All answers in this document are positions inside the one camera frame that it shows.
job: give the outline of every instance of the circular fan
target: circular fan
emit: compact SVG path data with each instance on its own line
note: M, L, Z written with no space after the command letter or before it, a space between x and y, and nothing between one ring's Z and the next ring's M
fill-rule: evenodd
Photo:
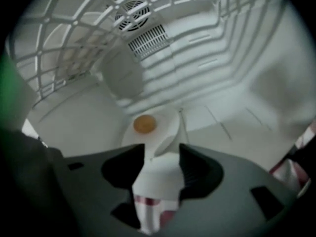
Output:
M140 4L142 4L143 2L141 1L130 1L130 2L127 2L122 8L125 10L125 11L129 11L137 6L139 6ZM149 12L149 8L148 7L145 7L145 8L142 8L140 9L139 11L135 12L132 17L134 19L137 19L143 15L145 15L146 13ZM122 14L120 14L119 12L115 15L115 20L117 21L119 18L122 17ZM141 28L146 22L147 22L148 18L144 19L144 20L141 20L139 21L137 24L133 25L130 29L128 29L127 31L128 32L131 32L131 31L135 31L139 28ZM120 23L120 25L118 26L118 28L120 30L124 29L128 24L130 24L131 22L129 20L124 20L122 23Z

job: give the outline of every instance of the white plate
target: white plate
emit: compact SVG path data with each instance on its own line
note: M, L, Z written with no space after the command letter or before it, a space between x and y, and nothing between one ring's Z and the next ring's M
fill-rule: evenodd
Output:
M179 113L172 107L155 107L141 115L144 114L155 117L156 129L148 134L138 133L134 130L133 121L126 129L121 145L124 147L144 143L145 159L149 159L163 154L163 151L174 140L179 130L180 117Z

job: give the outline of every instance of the brown egg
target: brown egg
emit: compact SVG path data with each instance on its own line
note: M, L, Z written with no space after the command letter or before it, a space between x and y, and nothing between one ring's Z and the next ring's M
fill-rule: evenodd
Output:
M134 121L134 129L139 133L150 133L156 128L156 120L151 115L141 115Z

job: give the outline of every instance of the white rack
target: white rack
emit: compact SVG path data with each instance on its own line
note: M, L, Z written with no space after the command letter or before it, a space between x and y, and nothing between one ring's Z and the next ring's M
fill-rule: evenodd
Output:
M132 47L142 37L131 40L133 35L127 34L131 30L141 30L148 19L159 18L162 11L175 5L200 1L209 4L221 2L35 0L21 18L15 33L8 38L9 54L23 78L39 94L39 102L69 82L87 75L94 62L106 55L117 39L128 36L129 46L140 60L167 46L165 33L157 36L163 37L164 41L156 47L147 45L148 50L144 50L142 44ZM225 1L229 8L230 0Z

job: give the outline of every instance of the green object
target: green object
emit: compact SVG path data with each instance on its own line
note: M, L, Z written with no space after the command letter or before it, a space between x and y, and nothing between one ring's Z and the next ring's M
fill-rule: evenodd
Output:
M36 93L17 73L16 68L4 53L0 59L0 127L21 129L32 108Z

